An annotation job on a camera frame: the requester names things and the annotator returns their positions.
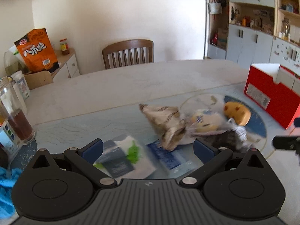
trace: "hanging bag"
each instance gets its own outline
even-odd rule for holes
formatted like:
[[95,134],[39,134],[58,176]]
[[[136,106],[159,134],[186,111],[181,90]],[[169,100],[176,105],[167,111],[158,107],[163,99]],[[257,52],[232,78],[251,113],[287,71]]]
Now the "hanging bag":
[[216,0],[212,0],[211,3],[208,4],[209,14],[216,15],[222,13],[222,5],[218,3]]

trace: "chair backrest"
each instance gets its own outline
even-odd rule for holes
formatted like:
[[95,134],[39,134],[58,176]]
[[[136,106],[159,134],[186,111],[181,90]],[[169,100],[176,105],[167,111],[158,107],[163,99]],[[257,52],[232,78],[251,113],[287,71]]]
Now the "chair backrest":
[[30,90],[53,83],[52,75],[49,71],[24,75]]
[[[145,58],[144,48],[146,50],[146,55],[148,53],[148,60]],[[110,46],[107,46],[102,51],[105,69],[110,69],[112,65],[113,68],[123,67],[128,65],[140,64],[140,58],[142,58],[141,63],[152,63],[153,62],[153,41],[152,40],[126,40],[121,41]]]

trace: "blue glove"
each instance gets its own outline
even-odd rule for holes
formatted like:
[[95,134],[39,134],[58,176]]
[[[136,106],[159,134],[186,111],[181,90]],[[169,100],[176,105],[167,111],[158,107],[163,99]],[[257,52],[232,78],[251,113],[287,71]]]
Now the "blue glove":
[[15,213],[15,207],[11,201],[11,189],[19,178],[22,170],[19,168],[7,171],[0,167],[0,219],[10,218]]

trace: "metal screw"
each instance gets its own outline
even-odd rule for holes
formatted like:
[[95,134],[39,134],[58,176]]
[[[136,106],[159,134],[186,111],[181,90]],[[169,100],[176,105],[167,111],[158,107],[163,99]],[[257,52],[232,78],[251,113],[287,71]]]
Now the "metal screw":
[[194,185],[195,183],[197,183],[197,179],[193,177],[185,177],[182,179],[182,182],[186,185]]
[[100,184],[102,185],[112,185],[115,182],[113,178],[102,178],[100,179]]

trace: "orange snack bag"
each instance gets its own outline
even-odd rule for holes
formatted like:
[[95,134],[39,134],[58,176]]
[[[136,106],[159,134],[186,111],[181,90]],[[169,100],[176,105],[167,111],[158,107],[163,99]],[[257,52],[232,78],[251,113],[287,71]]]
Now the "orange snack bag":
[[34,73],[47,70],[53,73],[59,68],[57,57],[49,41],[46,29],[34,29],[15,42],[26,66]]

